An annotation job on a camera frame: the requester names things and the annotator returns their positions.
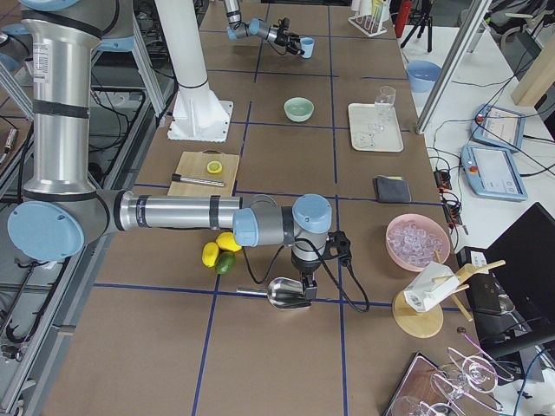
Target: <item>white tray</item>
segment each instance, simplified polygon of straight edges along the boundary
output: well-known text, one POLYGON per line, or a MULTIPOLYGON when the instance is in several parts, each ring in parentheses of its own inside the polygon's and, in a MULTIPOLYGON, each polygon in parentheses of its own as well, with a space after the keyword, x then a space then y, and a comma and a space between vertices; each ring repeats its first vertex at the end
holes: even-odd
POLYGON ((350 143, 363 152, 400 152, 403 149, 401 130, 395 108, 382 132, 371 133, 370 126, 378 120, 374 104, 349 104, 350 143))

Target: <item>green bowl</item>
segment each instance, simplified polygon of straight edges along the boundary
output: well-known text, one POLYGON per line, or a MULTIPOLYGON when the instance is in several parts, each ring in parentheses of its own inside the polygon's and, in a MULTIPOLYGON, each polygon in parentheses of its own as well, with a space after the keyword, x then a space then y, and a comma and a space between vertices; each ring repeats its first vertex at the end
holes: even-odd
POLYGON ((312 101, 302 97, 290 98, 284 104, 285 115, 291 121, 302 123, 307 121, 314 112, 312 101))

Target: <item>black monitor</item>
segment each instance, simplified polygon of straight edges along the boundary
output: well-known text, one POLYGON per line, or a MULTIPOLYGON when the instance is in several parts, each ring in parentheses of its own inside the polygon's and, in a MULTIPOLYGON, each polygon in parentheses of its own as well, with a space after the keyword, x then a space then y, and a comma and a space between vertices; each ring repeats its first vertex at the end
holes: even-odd
POLYGON ((533 345, 555 347, 555 218, 540 203, 532 205, 485 255, 488 263, 506 261, 493 273, 532 330, 488 353, 497 358, 533 345))

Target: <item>blue bucket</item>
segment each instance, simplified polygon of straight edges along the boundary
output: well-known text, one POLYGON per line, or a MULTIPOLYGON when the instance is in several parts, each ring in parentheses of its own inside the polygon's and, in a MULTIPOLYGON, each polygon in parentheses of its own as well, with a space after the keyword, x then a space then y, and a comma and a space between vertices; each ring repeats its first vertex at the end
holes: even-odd
POLYGON ((408 82, 414 93, 425 93, 432 89, 440 77, 441 67, 429 61, 412 61, 407 65, 408 82))

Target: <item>bowl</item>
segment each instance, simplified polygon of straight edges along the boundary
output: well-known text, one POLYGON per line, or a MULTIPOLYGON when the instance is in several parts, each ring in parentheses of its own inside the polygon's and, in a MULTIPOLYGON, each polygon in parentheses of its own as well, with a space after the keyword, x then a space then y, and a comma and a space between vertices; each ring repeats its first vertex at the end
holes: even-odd
POLYGON ((410 90, 414 93, 425 93, 432 89, 440 77, 441 67, 429 61, 412 61, 407 65, 410 90))
POLYGON ((421 272, 426 267, 426 266, 416 266, 414 264, 408 263, 403 259, 401 259, 399 256, 397 256, 397 254, 395 254, 394 249, 391 245, 392 242, 389 241, 388 236, 392 230, 399 228, 404 224, 406 225, 414 224, 416 226, 416 229, 424 230, 428 235, 429 234, 435 235, 435 238, 441 241, 441 248, 437 250, 440 255, 440 261, 437 262, 435 258, 433 259, 433 261, 437 263, 445 263, 445 261, 449 257, 449 252, 451 250, 449 236, 447 235, 445 230, 439 224, 437 224, 433 219, 424 217, 423 215, 419 215, 419 214, 403 214, 399 217, 394 218, 388 225, 388 229, 386 230, 386 235, 385 235, 385 246, 389 256, 395 263, 397 263, 403 269, 409 270, 409 271, 421 272))
POLYGON ((312 101, 303 97, 294 97, 287 100, 284 104, 285 115, 291 121, 302 123, 307 121, 314 112, 312 101))

